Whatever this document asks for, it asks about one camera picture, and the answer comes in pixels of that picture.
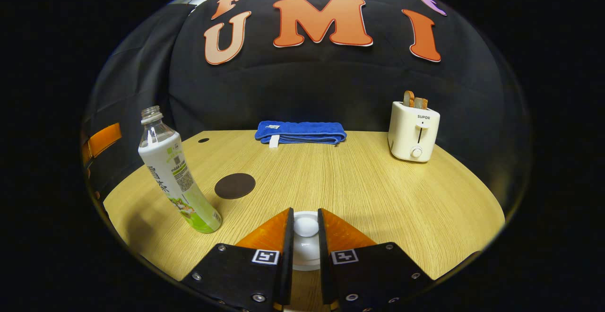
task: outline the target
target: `purple letter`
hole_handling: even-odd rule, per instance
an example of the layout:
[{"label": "purple letter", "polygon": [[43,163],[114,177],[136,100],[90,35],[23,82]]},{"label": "purple letter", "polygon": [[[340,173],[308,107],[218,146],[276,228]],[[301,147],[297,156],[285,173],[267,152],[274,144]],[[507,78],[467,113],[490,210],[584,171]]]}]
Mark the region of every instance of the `purple letter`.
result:
[{"label": "purple letter", "polygon": [[447,14],[445,14],[445,12],[443,12],[441,9],[439,9],[439,8],[437,8],[437,6],[435,6],[435,2],[433,0],[422,0],[422,2],[424,2],[425,5],[430,7],[435,12],[437,12],[441,15],[445,15],[447,17]]}]

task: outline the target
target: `black fabric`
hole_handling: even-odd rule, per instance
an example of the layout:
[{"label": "black fabric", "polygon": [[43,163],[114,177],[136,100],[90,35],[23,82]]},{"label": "black fabric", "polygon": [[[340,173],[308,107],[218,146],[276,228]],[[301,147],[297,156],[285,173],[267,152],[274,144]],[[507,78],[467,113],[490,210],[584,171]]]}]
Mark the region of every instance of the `black fabric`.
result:
[{"label": "black fabric", "polygon": [[90,166],[91,185],[101,199],[143,165],[138,143],[141,110],[160,105],[164,122],[173,124],[168,102],[168,67],[174,41],[192,5],[171,4],[140,24],[108,58],[84,116],[85,135],[120,123],[122,138]]},{"label": "black fabric", "polygon": [[[215,20],[218,0],[202,3],[184,23],[175,43],[170,68],[170,103],[177,130],[188,138],[202,130],[255,129],[259,121],[340,122],[346,130],[387,131],[391,102],[405,90],[429,100],[441,114],[437,145],[463,164],[507,207],[508,172],[527,162],[527,141],[516,135],[526,122],[510,70],[478,32],[440,0],[447,17],[421,0],[365,0],[363,20],[370,47],[343,46],[329,39],[277,48],[277,0],[239,0]],[[323,9],[329,0],[308,0]],[[433,32],[441,62],[417,58],[409,9],[435,22]],[[224,64],[210,65],[204,56],[203,33],[225,23],[219,48],[231,43],[233,16],[246,10],[245,39],[240,53]]]}]

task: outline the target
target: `letter m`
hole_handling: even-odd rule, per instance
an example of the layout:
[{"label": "letter m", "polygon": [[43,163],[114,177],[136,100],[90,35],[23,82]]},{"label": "letter m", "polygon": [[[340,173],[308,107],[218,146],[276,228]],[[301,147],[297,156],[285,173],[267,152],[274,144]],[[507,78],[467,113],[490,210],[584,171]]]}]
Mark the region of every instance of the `letter m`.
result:
[{"label": "letter m", "polygon": [[314,43],[320,43],[328,28],[335,23],[330,40],[339,45],[369,46],[372,37],[365,32],[361,6],[364,0],[330,0],[323,10],[317,10],[307,0],[279,0],[273,4],[281,13],[279,37],[273,45],[289,47],[300,45],[304,37],[298,34],[297,23]]}]

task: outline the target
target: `white toaster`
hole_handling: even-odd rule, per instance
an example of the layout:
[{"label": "white toaster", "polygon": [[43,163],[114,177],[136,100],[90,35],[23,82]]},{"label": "white toaster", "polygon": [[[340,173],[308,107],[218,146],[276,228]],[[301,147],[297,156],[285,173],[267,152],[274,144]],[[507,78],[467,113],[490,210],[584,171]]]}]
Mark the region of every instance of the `white toaster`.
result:
[{"label": "white toaster", "polygon": [[407,107],[393,102],[389,125],[391,153],[406,161],[426,162],[435,146],[440,114],[431,109]]}]

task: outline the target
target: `dark circle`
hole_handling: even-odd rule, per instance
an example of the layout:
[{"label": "dark circle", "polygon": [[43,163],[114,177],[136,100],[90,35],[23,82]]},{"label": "dark circle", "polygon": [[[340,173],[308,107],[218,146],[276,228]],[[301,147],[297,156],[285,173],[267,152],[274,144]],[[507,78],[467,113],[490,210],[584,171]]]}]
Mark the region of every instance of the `dark circle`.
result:
[{"label": "dark circle", "polygon": [[256,184],[254,178],[248,174],[231,174],[218,180],[214,192],[223,199],[239,199],[248,195]]}]

